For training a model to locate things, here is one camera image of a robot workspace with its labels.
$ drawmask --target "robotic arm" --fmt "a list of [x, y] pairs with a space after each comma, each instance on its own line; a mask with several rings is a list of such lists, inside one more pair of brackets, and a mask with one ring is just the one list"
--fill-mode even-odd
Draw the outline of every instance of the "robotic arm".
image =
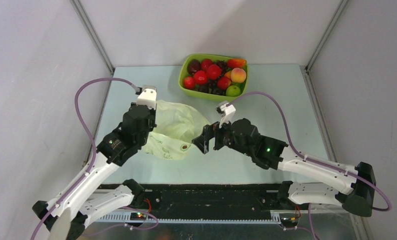
[[[95, 161], [92, 163], [90, 159], [69, 185], [53, 199], [47, 202], [37, 201], [32, 207], [40, 219], [51, 211], [44, 221], [48, 230], [51, 230], [64, 211], [69, 210], [71, 223], [67, 239], [74, 240], [100, 217], [124, 206], [137, 207], [143, 202], [144, 189], [133, 179], [126, 180], [112, 192], [88, 200], [108, 176], [147, 143], [149, 132], [156, 127], [156, 88], [145, 85], [140, 90], [136, 103], [131, 104], [129, 111], [123, 115], [122, 122], [98, 144]], [[70, 193], [60, 204], [57, 203], [67, 191]]]
[[[202, 134], [192, 141], [202, 153], [209, 152], [209, 141], [215, 138], [213, 150], [227, 146], [251, 157], [252, 162], [262, 169], [294, 172], [322, 182], [284, 181], [278, 192], [281, 203], [334, 204], [358, 216], [372, 215], [374, 189], [348, 176], [348, 173], [354, 173], [375, 184], [371, 165], [361, 162], [355, 167], [320, 159], [300, 151], [304, 155], [302, 159], [284, 141], [261, 135], [248, 119], [243, 118], [231, 123], [236, 109], [228, 102], [222, 102], [216, 110], [222, 116], [221, 121], [204, 126]], [[308, 161], [308, 158], [323, 162], [325, 166]], [[333, 171], [326, 165], [341, 168], [345, 173]]]

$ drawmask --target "light blue table surface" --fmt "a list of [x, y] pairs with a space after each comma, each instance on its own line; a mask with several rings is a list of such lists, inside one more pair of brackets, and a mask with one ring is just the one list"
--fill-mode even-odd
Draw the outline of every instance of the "light blue table surface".
[[[127, 79], [139, 87], [156, 86], [158, 100], [190, 105], [201, 112], [209, 122], [219, 121], [221, 118], [215, 110], [218, 102], [189, 97], [179, 89], [180, 70], [181, 66], [117, 67], [114, 77]], [[247, 80], [249, 82], [246, 92], [263, 91], [279, 102], [296, 148], [308, 154], [328, 158], [298, 65], [249, 65]], [[98, 127], [97, 144], [117, 127], [123, 114], [136, 98], [129, 85], [122, 82], [111, 83]], [[281, 115], [266, 97], [246, 97], [237, 102], [235, 108], [234, 121], [248, 118], [261, 134], [287, 141]], [[286, 180], [315, 182], [295, 173], [261, 169], [249, 157], [227, 147], [219, 151], [210, 150], [206, 155], [194, 147], [184, 160], [163, 160], [139, 152], [104, 183], [122, 183], [131, 178], [143, 184], [255, 184], [280, 183]]]

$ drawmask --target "white wall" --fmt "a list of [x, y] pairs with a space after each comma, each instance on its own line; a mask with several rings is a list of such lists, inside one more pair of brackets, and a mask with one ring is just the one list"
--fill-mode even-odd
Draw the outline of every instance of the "white wall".
[[83, 0], [115, 66], [180, 65], [191, 53], [306, 65], [340, 0]]
[[368, 219], [375, 239], [397, 239], [397, 0], [351, 1], [311, 77], [339, 160], [372, 164], [392, 201]]
[[[89, 142], [74, 109], [86, 81], [108, 77], [68, 0], [0, 0], [0, 240], [28, 239], [31, 210], [81, 169]], [[86, 89], [94, 128], [106, 84]], [[37, 239], [46, 239], [43, 227]]]

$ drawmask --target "green basket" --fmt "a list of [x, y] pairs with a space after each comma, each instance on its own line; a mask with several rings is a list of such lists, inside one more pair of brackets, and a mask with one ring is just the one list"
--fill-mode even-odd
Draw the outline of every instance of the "green basket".
[[239, 88], [241, 90], [241, 94], [239, 96], [221, 96], [221, 95], [214, 95], [214, 94], [210, 94], [210, 93], [205, 93], [205, 92], [200, 92], [200, 91], [195, 91], [195, 90], [190, 90], [190, 89], [186, 89], [184, 88], [184, 84], [183, 84], [183, 80], [184, 78], [186, 78], [187, 76], [190, 76], [190, 74], [187, 71], [187, 67], [188, 67], [188, 63], [193, 60], [193, 59], [197, 59], [200, 62], [203, 59], [210, 59], [213, 62], [219, 60], [219, 61], [228, 61], [229, 59], [232, 59], [233, 57], [229, 57], [229, 56], [221, 56], [221, 55], [213, 55], [213, 54], [204, 54], [204, 53], [194, 53], [189, 55], [184, 64], [182, 65], [181, 68], [181, 72], [179, 73], [179, 80], [178, 80], [178, 85], [179, 88], [188, 96], [191, 97], [195, 97], [195, 98], [201, 98], [201, 99], [207, 99], [207, 100], [211, 100], [211, 101], [215, 101], [215, 102], [223, 102], [223, 101], [228, 101], [231, 102], [232, 100], [238, 98], [239, 96], [243, 95], [243, 93], [246, 91], [247, 88], [247, 83], [248, 78], [249, 78], [249, 66], [246, 64], [242, 69], [245, 70], [246, 73], [246, 79], [243, 83], [241, 83], [239, 85]]

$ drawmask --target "plastic bag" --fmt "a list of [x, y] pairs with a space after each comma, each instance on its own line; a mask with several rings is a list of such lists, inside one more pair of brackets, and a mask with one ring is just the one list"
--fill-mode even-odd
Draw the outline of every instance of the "plastic bag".
[[191, 106], [158, 100], [156, 124], [141, 150], [161, 159], [183, 160], [191, 149], [191, 141], [210, 123]]

